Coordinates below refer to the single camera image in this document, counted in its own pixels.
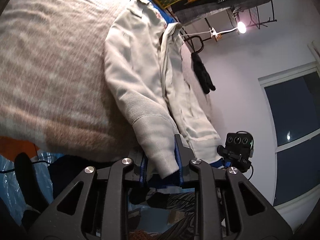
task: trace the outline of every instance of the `orange cloth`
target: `orange cloth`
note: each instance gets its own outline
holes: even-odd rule
[[[39,148],[31,142],[0,136],[0,155],[10,161],[14,161],[16,156],[22,152],[32,158],[37,155],[37,150]]]

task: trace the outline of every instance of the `white wall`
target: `white wall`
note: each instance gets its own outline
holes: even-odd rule
[[[315,61],[307,44],[320,37],[320,15],[311,0],[273,0],[278,22],[246,34],[206,41],[200,53],[217,90],[210,93],[214,125],[222,140],[228,132],[247,130],[254,136],[251,182],[273,203],[276,188],[276,142],[272,120],[258,78]],[[260,20],[272,17],[270,4],[259,7]],[[240,16],[248,24],[247,15]],[[231,26],[225,12],[211,16],[217,31]],[[207,30],[199,21],[186,28]]]

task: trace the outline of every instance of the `window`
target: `window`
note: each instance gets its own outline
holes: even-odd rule
[[[274,206],[320,183],[320,71],[316,63],[260,79],[270,105],[277,149]]]

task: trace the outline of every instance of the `glowing light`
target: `glowing light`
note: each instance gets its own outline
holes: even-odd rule
[[[245,33],[247,31],[247,27],[243,22],[238,22],[238,31],[240,33]]]

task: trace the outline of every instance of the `triangular cutout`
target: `triangular cutout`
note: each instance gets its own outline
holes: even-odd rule
[[[239,183],[242,198],[244,200],[245,209],[249,216],[256,215],[265,210],[262,203],[255,197],[250,189],[244,183]]]
[[[83,185],[84,183],[80,181],[73,187],[70,193],[57,206],[59,212],[70,216],[75,214]]]

